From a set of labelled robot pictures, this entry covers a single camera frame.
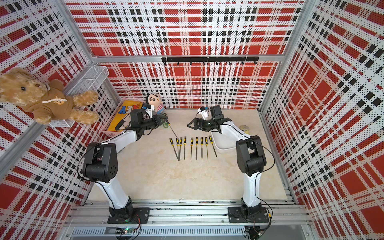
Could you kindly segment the black wall hook rail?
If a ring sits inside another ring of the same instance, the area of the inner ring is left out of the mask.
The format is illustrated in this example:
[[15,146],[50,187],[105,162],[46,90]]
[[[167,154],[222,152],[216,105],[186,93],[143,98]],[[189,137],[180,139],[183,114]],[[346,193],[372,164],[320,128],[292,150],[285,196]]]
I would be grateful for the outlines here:
[[219,62],[258,62],[260,57],[164,57],[163,63],[219,63]]

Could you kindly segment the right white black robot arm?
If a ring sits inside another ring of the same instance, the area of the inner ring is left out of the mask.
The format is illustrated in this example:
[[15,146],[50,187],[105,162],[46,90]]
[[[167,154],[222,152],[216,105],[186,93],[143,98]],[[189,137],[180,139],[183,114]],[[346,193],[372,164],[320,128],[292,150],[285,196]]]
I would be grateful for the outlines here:
[[251,136],[238,128],[231,119],[224,117],[220,106],[200,107],[201,119],[194,118],[188,128],[204,132],[219,132],[236,144],[237,164],[244,174],[244,194],[240,211],[245,220],[255,220],[258,215],[268,215],[260,198],[261,176],[267,159],[259,136]]

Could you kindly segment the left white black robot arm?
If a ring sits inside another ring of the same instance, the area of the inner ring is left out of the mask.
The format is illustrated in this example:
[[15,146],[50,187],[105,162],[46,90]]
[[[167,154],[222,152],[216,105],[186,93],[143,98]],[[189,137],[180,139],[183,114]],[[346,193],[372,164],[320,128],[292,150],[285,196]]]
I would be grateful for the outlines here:
[[125,193],[116,175],[119,170],[118,152],[138,141],[148,130],[155,130],[163,123],[169,123],[165,115],[151,116],[147,110],[134,109],[131,120],[123,131],[102,143],[91,143],[85,153],[83,169],[80,171],[90,182],[103,191],[109,200],[109,212],[112,218],[131,220],[135,209],[131,198]]

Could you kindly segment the cartoon boy plush doll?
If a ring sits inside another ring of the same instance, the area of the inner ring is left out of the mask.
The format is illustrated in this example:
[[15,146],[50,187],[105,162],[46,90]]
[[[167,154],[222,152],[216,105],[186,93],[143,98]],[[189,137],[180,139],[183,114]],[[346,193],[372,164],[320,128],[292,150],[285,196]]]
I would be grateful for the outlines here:
[[154,106],[154,112],[158,115],[163,114],[165,111],[164,104],[160,94],[152,93],[146,97],[146,103]]

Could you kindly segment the grey yellow plush keychain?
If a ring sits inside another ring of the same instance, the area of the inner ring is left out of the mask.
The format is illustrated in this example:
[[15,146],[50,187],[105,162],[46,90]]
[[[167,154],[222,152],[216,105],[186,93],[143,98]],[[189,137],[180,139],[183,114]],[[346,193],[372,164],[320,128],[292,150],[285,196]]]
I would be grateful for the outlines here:
[[241,125],[240,127],[240,130],[242,131],[242,132],[244,132],[245,134],[250,134],[250,128],[248,127],[248,126],[246,126],[246,125]]

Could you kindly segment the white plastic storage box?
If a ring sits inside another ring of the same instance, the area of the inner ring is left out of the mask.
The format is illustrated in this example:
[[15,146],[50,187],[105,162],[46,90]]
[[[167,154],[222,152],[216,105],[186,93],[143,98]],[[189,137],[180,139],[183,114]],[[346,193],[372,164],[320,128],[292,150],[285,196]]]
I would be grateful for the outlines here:
[[238,134],[234,134],[233,131],[211,132],[214,146],[219,153],[228,153],[236,150],[236,142]]

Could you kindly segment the brown teddy bear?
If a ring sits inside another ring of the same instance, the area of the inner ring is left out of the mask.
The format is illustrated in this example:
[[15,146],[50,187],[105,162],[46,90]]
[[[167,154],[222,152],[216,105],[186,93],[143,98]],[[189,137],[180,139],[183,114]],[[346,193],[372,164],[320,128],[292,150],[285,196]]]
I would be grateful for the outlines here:
[[1,75],[1,102],[21,107],[25,112],[33,113],[34,120],[48,125],[56,120],[73,120],[81,124],[92,125],[99,115],[92,111],[80,110],[98,101],[98,93],[84,93],[67,96],[64,85],[59,80],[43,83],[19,68]]

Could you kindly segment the green circuit board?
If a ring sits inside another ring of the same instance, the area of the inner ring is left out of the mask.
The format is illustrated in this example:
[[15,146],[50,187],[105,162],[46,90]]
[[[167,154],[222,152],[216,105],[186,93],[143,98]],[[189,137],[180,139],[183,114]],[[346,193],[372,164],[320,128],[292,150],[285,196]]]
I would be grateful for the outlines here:
[[136,228],[116,228],[116,235],[129,235],[136,231]]

